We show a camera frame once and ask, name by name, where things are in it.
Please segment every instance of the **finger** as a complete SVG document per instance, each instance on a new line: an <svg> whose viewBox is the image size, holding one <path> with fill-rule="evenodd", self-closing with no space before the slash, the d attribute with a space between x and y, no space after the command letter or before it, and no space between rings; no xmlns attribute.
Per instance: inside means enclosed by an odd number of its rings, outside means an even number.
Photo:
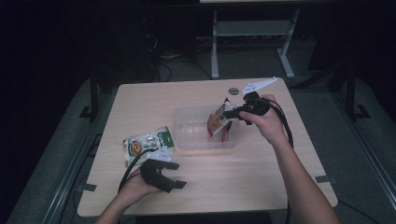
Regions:
<svg viewBox="0 0 396 224"><path fill-rule="evenodd" d="M128 178L130 178L130 177L132 177L132 176L134 176L134 175L137 175L137 174L140 174L140 166L139 166L137 169L133 170L133 171L128 175Z"/></svg>
<svg viewBox="0 0 396 224"><path fill-rule="evenodd" d="M156 188L156 187L154 187L154 186L152 186L152 185L149 185L148 186L148 192L149 193L155 193L155 192L161 192L162 190L160 190L160 189L158 189L158 188Z"/></svg>
<svg viewBox="0 0 396 224"><path fill-rule="evenodd" d="M260 116L254 115L254 114L250 114L250 113L245 112L245 111L239 112L239 116L240 116L242 119L251 121L251 122L253 122L253 123L256 124L256 125L260 122L260 119L261 119Z"/></svg>
<svg viewBox="0 0 396 224"><path fill-rule="evenodd" d="M261 98L276 102L275 96L273 94L262 95Z"/></svg>

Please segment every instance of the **plastic box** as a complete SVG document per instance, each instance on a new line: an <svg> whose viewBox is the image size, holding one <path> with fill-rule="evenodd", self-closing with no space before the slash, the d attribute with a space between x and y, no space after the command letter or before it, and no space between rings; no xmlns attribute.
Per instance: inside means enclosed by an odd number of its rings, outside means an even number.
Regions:
<svg viewBox="0 0 396 224"><path fill-rule="evenodd" d="M221 142L220 133L207 132L207 120L220 105L192 105L175 109L173 137L180 149L234 147L239 134L239 120L233 121L228 142Z"/></svg>

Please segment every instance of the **metal frame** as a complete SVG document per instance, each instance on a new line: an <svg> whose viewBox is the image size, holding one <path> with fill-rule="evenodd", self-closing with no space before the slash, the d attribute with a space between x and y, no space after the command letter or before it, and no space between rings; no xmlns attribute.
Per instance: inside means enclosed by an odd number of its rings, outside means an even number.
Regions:
<svg viewBox="0 0 396 224"><path fill-rule="evenodd" d="M213 36L212 36L212 52L211 52L211 70L212 78L219 78L219 62L218 62L218 36L234 36L234 35L284 35L285 43L281 49L277 50L280 61L282 62L286 76L289 79L294 78L287 52L290 41L294 33L294 28L300 14L300 9L294 10L293 17L290 20L283 21L218 21L217 11L213 13Z"/></svg>
<svg viewBox="0 0 396 224"><path fill-rule="evenodd" d="M355 137L358 139L361 144L362 150L366 155L366 158L377 178L379 184L387 195L389 202L392 204L393 208L396 209L396 184L393 182L392 178L389 176L387 170L382 165L381 160L377 157L375 153L375 149L371 146L370 142L364 135L359 123L354 119L350 118L350 114L344 109L344 100L340 96L339 93L334 93L333 99L336 102L337 106L340 108L341 113L344 115L345 121L349 124L351 131L355 134Z"/></svg>
<svg viewBox="0 0 396 224"><path fill-rule="evenodd" d="M76 151L73 159L70 161L70 165L64 173L59 188L56 189L47 213L41 223L46 224L60 222L63 210L67 204L67 199L72 194L74 180L78 176L79 167L83 165L87 152L89 151L90 145L92 144L92 140L96 138L98 133L103 132L103 127L101 127L101 124L106 123L106 107L111 106L111 104L108 103L109 101L110 96L108 94L104 94L103 99L101 100L100 108L96 114L96 119L92 120L90 125L87 127L87 130L85 131L84 136L79 143L78 150Z"/></svg>

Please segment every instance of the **snack package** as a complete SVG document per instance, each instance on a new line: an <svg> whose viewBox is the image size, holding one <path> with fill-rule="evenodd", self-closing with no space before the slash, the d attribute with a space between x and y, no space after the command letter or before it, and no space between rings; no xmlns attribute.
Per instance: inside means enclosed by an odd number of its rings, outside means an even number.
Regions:
<svg viewBox="0 0 396 224"><path fill-rule="evenodd" d="M172 154L175 144L172 135L166 126L144 135L133 135L124 139L123 142L125 166L128 167L134 158L147 149L168 150L167 154ZM142 156L136 164L143 163L147 157Z"/></svg>
<svg viewBox="0 0 396 224"><path fill-rule="evenodd" d="M228 142L228 140L230 139L229 132L232 124L232 121L228 122L228 124L221 130L220 142Z"/></svg>
<svg viewBox="0 0 396 224"><path fill-rule="evenodd" d="M228 125L230 121L224 117L223 112L225 110L231 110L232 108L230 101L226 98L224 100L224 104L222 104L214 114L209 116L209 119L207 120L207 131L209 132L210 137L213 137Z"/></svg>

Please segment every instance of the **hand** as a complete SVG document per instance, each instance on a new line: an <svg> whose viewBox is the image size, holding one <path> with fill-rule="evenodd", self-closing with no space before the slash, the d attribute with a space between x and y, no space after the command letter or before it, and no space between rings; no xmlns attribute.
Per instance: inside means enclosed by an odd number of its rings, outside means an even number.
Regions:
<svg viewBox="0 0 396 224"><path fill-rule="evenodd" d="M145 182L140 174L140 167L129 174L128 180L120 190L117 198L122 201L125 208L128 208L134 203L139 202L142 198L150 193L160 192L160 189L155 188Z"/></svg>
<svg viewBox="0 0 396 224"><path fill-rule="evenodd" d="M274 102L276 101L274 95L263 95L262 98ZM249 120L256 124L262 136L265 137L271 145L285 140L288 141L283 129L283 124L273 108L270 108L263 116L254 115L245 111L240 112L239 116L242 119Z"/></svg>

